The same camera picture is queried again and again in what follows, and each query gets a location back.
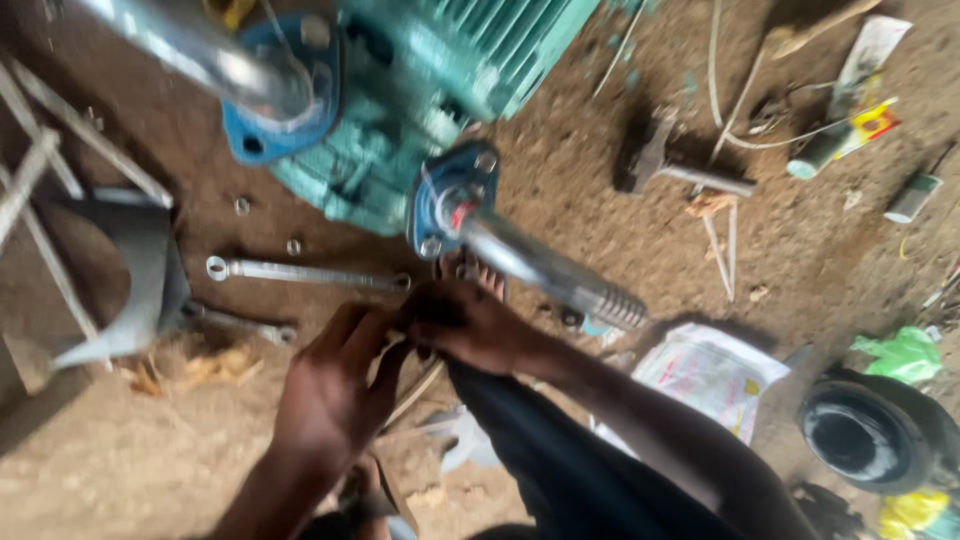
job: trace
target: foot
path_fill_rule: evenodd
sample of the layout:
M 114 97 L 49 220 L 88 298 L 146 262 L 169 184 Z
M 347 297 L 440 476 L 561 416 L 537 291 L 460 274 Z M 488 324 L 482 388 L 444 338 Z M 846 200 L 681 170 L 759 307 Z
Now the foot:
M 440 258 L 441 280 L 473 280 L 487 289 L 500 302 L 507 291 L 507 277 L 464 248 L 458 248 Z

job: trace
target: metal pipe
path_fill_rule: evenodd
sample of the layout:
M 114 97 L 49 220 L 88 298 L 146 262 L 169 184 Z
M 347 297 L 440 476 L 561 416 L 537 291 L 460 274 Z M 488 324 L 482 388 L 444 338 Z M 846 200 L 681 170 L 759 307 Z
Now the metal pipe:
M 493 210 L 444 196 L 439 212 L 479 258 L 567 306 L 626 331 L 646 316 L 646 306 L 632 293 L 521 233 Z
M 258 58 L 199 0 L 80 0 L 114 32 L 217 97 L 275 122 L 309 111 L 306 68 L 287 55 Z
M 665 163 L 657 174 L 686 180 L 687 182 L 703 185 L 719 191 L 726 191 L 741 197 L 750 197 L 756 189 L 756 184 L 735 176 L 728 176 L 671 162 Z

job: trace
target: green plastic bag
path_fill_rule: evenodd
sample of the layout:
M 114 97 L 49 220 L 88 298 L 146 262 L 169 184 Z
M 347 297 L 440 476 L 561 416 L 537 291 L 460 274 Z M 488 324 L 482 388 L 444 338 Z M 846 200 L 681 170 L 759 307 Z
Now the green plastic bag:
M 907 384 L 930 379 L 941 367 L 936 344 L 917 327 L 903 327 L 887 341 L 858 335 L 851 350 L 877 357 L 867 368 L 867 375 L 882 375 Z

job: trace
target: wrench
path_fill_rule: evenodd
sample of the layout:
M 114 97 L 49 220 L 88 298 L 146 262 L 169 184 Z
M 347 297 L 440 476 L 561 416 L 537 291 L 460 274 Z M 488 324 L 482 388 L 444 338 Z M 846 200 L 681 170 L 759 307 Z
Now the wrench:
M 192 319 L 206 321 L 213 326 L 258 333 L 275 345 L 289 345 L 294 339 L 297 339 L 297 330 L 294 327 L 273 326 L 249 319 L 241 319 L 220 311 L 214 311 L 193 300 L 183 306 L 183 314 Z
M 217 282 L 222 282 L 230 276 L 247 276 L 284 282 L 355 285 L 388 291 L 408 291 L 411 284 L 409 274 L 397 274 L 393 277 L 373 276 L 328 268 L 310 268 L 247 258 L 224 259 L 215 256 L 206 260 L 206 273 Z

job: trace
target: blue flange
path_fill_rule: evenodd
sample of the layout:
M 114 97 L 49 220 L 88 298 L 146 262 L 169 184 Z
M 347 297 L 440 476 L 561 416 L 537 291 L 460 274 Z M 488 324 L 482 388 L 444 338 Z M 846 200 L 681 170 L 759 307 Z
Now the blue flange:
M 300 38 L 300 21 L 308 14 L 296 13 L 279 19 L 279 27 L 290 43 L 294 57 L 313 77 L 314 109 L 297 121 L 296 129 L 282 131 L 268 127 L 251 113 L 222 102 L 224 131 L 230 151 L 237 161 L 249 165 L 264 165 L 293 154 L 321 141 L 333 127 L 340 110 L 343 58 L 340 33 L 330 26 L 330 43 L 325 49 L 309 47 Z M 251 51 L 267 47 L 274 54 L 286 54 L 276 37 L 270 21 L 250 27 L 240 34 L 240 42 Z
M 500 157 L 492 145 L 478 140 L 453 148 L 428 161 L 423 167 L 410 201 L 407 242 L 420 258 L 433 260 L 460 247 L 462 243 L 447 235 L 437 223 L 437 199 L 447 189 L 465 185 L 480 197 L 481 206 L 493 208 Z

